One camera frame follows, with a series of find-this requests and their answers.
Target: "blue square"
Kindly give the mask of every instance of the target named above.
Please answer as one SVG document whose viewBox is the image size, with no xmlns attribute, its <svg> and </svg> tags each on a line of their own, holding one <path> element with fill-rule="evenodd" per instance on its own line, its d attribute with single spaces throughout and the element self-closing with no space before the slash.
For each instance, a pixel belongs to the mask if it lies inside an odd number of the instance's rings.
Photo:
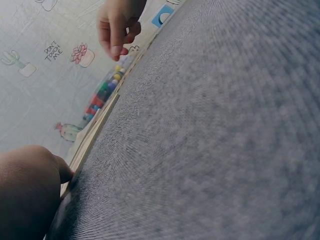
<svg viewBox="0 0 320 240">
<path fill-rule="evenodd" d="M 174 10 L 173 10 L 171 7 L 169 7 L 168 5 L 164 5 L 151 22 L 152 22 L 154 25 L 156 25 L 158 28 L 160 28 L 161 25 L 164 23 L 164 21 L 165 21 L 173 12 L 174 12 Z"/>
</svg>

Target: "green bead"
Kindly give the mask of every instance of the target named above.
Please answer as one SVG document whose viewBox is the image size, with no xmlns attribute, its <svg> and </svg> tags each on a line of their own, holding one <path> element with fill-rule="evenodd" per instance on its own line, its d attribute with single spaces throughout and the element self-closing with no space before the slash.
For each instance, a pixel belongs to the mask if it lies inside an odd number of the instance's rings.
<svg viewBox="0 0 320 240">
<path fill-rule="evenodd" d="M 108 83 L 107 82 L 104 82 L 102 84 L 102 86 L 100 87 L 101 90 L 107 90 L 108 89 Z"/>
</svg>

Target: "yellow bead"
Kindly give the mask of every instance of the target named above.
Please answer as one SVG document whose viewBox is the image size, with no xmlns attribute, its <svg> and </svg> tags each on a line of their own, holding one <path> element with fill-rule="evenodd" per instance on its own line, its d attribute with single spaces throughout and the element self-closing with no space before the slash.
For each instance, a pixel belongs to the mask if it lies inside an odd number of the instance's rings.
<svg viewBox="0 0 320 240">
<path fill-rule="evenodd" d="M 120 65 L 116 65 L 115 68 L 114 68 L 114 70 L 116 72 L 119 72 L 121 69 L 122 69 L 122 66 L 120 66 Z"/>
<path fill-rule="evenodd" d="M 120 79 L 121 79 L 120 74 L 115 74 L 113 77 L 114 77 L 114 79 L 116 79 L 118 81 L 120 81 Z"/>
</svg>

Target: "pink flower drawing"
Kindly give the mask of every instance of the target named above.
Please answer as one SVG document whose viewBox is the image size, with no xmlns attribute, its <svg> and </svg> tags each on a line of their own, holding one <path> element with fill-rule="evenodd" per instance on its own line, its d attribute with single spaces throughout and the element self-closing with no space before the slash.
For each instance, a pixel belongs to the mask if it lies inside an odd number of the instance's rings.
<svg viewBox="0 0 320 240">
<path fill-rule="evenodd" d="M 81 43 L 80 46 L 73 49 L 70 60 L 71 62 L 75 62 L 75 64 L 79 64 L 86 68 L 91 64 L 94 58 L 94 52 L 88 49 L 87 44 Z"/>
</svg>

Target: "cactus illustration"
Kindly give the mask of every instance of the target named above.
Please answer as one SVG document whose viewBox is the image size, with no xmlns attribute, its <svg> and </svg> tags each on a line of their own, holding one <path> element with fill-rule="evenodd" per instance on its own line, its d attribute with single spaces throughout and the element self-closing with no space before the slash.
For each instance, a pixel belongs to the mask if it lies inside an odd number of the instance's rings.
<svg viewBox="0 0 320 240">
<path fill-rule="evenodd" d="M 30 64 L 24 64 L 20 61 L 20 55 L 17 51 L 12 50 L 11 52 L 4 51 L 4 58 L 1 58 L 1 62 L 7 66 L 16 65 L 19 68 L 19 73 L 26 78 L 33 74 L 37 68 Z"/>
<path fill-rule="evenodd" d="M 74 142 L 76 140 L 77 134 L 82 130 L 81 127 L 78 127 L 76 125 L 72 124 L 64 124 L 62 125 L 61 122 L 58 122 L 55 125 L 55 128 L 57 130 L 60 130 L 60 135 L 65 140 Z"/>
<path fill-rule="evenodd" d="M 50 12 L 57 4 L 58 0 L 35 0 L 36 3 L 41 4 L 44 10 Z"/>
</svg>

